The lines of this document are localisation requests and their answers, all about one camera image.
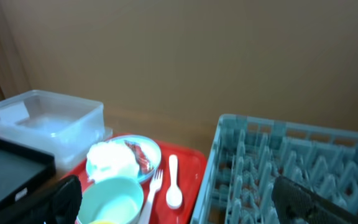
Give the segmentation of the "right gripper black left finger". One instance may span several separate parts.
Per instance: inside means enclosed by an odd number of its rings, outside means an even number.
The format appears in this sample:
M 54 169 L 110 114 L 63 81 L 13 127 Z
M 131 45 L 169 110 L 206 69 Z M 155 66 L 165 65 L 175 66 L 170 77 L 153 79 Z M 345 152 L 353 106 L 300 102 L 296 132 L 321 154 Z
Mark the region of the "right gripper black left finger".
M 0 210 L 0 224 L 75 224 L 81 201 L 81 182 L 69 175 Z

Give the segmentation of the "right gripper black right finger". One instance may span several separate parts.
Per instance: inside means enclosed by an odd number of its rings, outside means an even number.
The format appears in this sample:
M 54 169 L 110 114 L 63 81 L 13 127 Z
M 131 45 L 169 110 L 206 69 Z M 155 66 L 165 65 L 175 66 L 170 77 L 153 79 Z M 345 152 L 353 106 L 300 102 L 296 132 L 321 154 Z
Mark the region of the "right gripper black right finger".
M 275 179 L 272 201 L 281 224 L 358 224 L 358 216 L 284 176 Z

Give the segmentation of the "mint green bowl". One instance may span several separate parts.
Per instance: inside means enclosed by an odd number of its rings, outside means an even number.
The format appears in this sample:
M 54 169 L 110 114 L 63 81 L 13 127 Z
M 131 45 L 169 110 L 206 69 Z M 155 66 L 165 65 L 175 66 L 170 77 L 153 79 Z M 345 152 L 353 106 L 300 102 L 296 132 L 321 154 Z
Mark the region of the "mint green bowl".
M 138 181 L 114 177 L 89 186 L 82 195 L 77 222 L 137 223 L 144 202 Z

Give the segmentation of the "white napkin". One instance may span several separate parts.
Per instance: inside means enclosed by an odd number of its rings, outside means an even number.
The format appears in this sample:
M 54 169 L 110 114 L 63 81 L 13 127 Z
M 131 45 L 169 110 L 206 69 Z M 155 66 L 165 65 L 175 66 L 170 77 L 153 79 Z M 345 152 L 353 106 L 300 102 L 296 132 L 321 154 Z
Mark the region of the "white napkin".
M 140 171 L 135 154 L 121 143 L 94 144 L 89 149 L 86 158 L 88 179 L 95 183 L 112 177 L 136 179 Z

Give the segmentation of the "red snack wrapper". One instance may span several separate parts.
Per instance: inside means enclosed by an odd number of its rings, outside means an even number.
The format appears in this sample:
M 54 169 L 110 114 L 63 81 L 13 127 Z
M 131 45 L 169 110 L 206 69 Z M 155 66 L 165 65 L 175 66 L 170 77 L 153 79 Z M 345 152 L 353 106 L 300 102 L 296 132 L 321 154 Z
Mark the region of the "red snack wrapper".
M 135 159 L 140 166 L 140 170 L 142 174 L 148 174 L 152 171 L 153 166 L 150 163 L 148 157 L 144 154 L 141 146 L 132 141 L 125 140 L 125 145 L 134 153 Z

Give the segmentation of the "yellow plastic cup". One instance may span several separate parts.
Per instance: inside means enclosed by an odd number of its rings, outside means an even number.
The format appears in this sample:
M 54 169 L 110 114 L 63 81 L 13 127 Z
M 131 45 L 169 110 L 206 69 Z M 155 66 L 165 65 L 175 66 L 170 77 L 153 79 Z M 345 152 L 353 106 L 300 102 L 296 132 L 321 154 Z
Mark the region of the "yellow plastic cup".
M 106 221 L 106 220 L 96 220 L 96 221 L 93 221 L 89 224 L 115 224 L 114 222 L 111 222 L 111 221 Z

